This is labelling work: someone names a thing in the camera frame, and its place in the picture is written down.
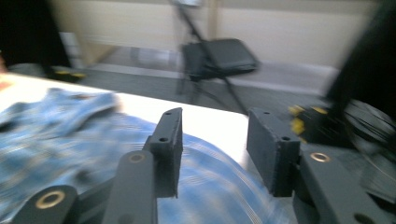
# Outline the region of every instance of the table surface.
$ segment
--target table surface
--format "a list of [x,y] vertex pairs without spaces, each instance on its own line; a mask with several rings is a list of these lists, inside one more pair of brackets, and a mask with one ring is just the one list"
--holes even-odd
[[[11,73],[0,74],[0,85],[5,83],[11,83],[11,86],[0,89],[0,111],[17,102],[39,101],[50,88],[84,92],[107,91]],[[223,150],[242,167],[248,168],[248,154],[246,152],[247,116],[132,94],[120,92],[115,92],[115,94],[120,101],[120,112],[153,123],[158,123],[163,112],[176,107],[183,108],[184,133],[206,140]]]

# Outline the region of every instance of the striped fabric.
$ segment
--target striped fabric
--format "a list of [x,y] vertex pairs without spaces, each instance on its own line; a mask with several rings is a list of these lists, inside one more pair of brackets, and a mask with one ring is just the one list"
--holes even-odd
[[[115,174],[155,124],[116,112],[111,93],[51,89],[40,102],[0,113],[0,223],[36,192],[78,193]],[[159,199],[160,223],[288,223],[281,204],[220,149],[184,134],[178,198]],[[77,176],[87,174],[82,181]]]

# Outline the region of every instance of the black chair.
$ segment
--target black chair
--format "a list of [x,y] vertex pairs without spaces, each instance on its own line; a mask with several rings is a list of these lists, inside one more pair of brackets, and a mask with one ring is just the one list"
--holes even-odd
[[238,39],[204,40],[189,17],[186,7],[174,1],[180,18],[187,23],[191,40],[183,44],[181,52],[184,60],[183,78],[180,80],[178,92],[182,93],[186,79],[189,77],[194,84],[190,103],[193,104],[199,93],[204,93],[219,104],[228,108],[217,96],[204,91],[201,80],[219,78],[224,80],[231,96],[235,99],[243,113],[247,109],[233,90],[227,79],[230,76],[243,75],[255,71],[258,62],[247,47]]

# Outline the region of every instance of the blue cloth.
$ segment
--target blue cloth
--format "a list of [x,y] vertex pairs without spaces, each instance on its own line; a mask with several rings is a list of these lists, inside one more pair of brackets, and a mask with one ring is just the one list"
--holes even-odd
[[[155,124],[116,112],[112,93],[49,90],[0,113],[0,222],[53,185],[84,192],[115,174]],[[160,223],[288,223],[282,206],[220,149],[184,134],[178,198],[159,199]],[[87,174],[89,181],[78,180]]]

